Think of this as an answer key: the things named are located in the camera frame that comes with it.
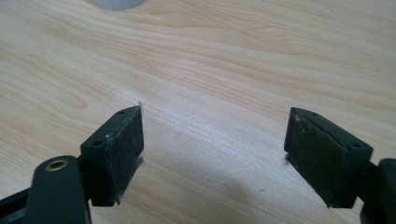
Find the screw hole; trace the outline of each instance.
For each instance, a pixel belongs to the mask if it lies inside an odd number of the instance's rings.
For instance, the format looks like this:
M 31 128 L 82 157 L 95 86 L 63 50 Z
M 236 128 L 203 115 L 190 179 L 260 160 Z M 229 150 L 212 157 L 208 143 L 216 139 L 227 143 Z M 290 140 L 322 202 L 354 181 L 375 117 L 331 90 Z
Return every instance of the screw hole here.
M 47 171 L 57 171 L 64 168 L 67 165 L 67 160 L 53 161 L 46 166 Z
M 99 147 L 99 146 L 101 146 L 102 144 L 103 144 L 102 141 L 95 141 L 95 142 L 92 142 L 92 145 L 93 145 L 94 147 Z
M 352 144 L 350 144 L 352 147 L 355 147 L 355 148 L 361 148 L 361 145 L 360 144 L 358 144 L 358 143 L 352 143 Z

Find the black rubber pad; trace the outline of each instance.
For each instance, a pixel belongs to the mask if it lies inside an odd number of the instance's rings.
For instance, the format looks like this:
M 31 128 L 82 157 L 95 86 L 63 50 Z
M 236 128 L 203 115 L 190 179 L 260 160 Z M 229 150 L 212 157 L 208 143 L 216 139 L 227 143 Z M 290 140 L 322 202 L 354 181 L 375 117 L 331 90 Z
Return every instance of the black rubber pad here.
M 81 145 L 81 166 L 88 169 L 86 194 L 94 206 L 112 206 L 127 189 L 142 162 L 144 148 L 140 106 L 123 109 Z
M 373 149 L 321 115 L 293 107 L 285 140 L 287 160 L 329 207 L 351 208 L 354 178 Z

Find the black plastic part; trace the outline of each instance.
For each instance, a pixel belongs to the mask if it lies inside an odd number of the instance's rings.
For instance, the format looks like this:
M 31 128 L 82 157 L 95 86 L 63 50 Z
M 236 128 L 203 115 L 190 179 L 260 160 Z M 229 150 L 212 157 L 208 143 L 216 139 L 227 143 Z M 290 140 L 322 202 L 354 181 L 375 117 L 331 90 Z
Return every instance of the black plastic part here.
M 396 160 L 384 159 L 378 164 L 376 184 L 388 223 L 396 223 Z
M 91 223 L 75 157 L 56 157 L 37 166 L 23 223 Z
M 24 189 L 0 201 L 0 224 L 22 223 L 29 189 Z
M 87 198 L 94 206 L 113 206 L 127 189 L 143 151 L 140 106 L 113 115 L 81 145 L 79 157 Z
M 373 149 L 321 115 L 293 107 L 285 140 L 287 160 L 329 207 L 351 208 L 357 174 Z

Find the metal ring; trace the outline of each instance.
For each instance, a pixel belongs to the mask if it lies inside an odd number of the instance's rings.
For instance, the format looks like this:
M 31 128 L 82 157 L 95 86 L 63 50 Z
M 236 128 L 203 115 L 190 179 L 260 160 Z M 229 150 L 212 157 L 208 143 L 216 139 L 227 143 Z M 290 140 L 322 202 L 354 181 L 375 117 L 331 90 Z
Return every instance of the metal ring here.
M 53 161 L 50 164 L 48 164 L 46 166 L 46 171 L 58 171 L 63 169 L 67 164 L 69 163 L 69 161 L 67 160 L 57 160 L 57 161 Z

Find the wood grain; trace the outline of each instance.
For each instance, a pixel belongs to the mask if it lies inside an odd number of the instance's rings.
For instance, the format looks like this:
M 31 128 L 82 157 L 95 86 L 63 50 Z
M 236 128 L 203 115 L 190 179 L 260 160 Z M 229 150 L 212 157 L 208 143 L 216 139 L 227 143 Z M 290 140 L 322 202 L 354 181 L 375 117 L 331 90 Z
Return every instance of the wood grain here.
M 145 162 L 94 223 L 360 223 L 285 164 L 287 118 L 395 157 L 395 71 L 389 0 L 0 1 L 0 198 L 140 101 Z

